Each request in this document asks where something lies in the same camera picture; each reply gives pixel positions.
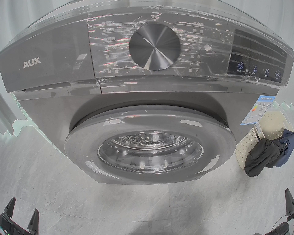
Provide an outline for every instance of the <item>blue clothing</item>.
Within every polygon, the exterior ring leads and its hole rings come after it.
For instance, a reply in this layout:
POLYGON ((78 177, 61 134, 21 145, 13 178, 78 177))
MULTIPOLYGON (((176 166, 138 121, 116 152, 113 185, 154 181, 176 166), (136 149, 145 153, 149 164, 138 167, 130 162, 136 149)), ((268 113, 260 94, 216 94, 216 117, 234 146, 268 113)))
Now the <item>blue clothing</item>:
POLYGON ((281 167, 288 161, 294 149, 294 132, 284 129, 283 135, 279 138, 279 141, 285 145, 285 151, 282 153, 283 156, 275 164, 276 167, 281 167))

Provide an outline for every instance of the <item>start pause button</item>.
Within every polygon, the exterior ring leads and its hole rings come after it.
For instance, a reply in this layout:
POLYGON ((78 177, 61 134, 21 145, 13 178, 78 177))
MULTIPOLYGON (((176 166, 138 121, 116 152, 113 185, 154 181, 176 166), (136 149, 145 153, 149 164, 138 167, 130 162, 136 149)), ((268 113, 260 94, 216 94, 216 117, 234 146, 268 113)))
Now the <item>start pause button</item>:
POLYGON ((280 70, 276 71, 276 73, 275 73, 275 78, 276 78, 276 79, 279 79, 280 76, 281 76, 281 72, 280 72, 280 70))

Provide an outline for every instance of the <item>aux logo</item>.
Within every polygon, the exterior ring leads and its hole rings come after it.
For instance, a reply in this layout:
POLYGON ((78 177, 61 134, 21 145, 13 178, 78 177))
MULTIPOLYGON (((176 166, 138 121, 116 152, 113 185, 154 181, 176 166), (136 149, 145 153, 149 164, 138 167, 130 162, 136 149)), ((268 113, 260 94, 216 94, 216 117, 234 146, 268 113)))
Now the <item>aux logo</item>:
POLYGON ((39 61, 39 58, 40 58, 40 57, 32 59, 32 63, 31 63, 31 61, 28 61, 28 62, 25 61, 25 62, 24 62, 24 68, 25 68, 25 67, 33 66, 33 65, 35 65, 35 64, 40 64, 41 62, 39 61))

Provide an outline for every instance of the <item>qr code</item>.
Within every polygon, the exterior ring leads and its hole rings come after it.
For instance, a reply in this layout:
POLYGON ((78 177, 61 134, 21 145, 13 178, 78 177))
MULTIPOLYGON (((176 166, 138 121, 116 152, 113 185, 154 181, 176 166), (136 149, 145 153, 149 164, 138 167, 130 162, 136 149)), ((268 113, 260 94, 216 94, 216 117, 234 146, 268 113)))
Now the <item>qr code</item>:
POLYGON ((266 111, 266 110, 268 109, 269 106, 270 106, 270 104, 263 104, 263 105, 260 107, 259 111, 266 111))

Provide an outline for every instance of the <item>gray washing machine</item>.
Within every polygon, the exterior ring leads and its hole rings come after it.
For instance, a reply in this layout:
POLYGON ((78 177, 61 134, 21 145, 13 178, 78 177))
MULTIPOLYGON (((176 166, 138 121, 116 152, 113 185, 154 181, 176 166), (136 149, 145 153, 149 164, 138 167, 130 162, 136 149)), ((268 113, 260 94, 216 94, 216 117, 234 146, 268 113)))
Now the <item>gray washing machine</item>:
POLYGON ((217 0, 75 1, 0 53, 7 92, 80 169, 113 184, 221 166, 292 65, 281 38, 217 0))

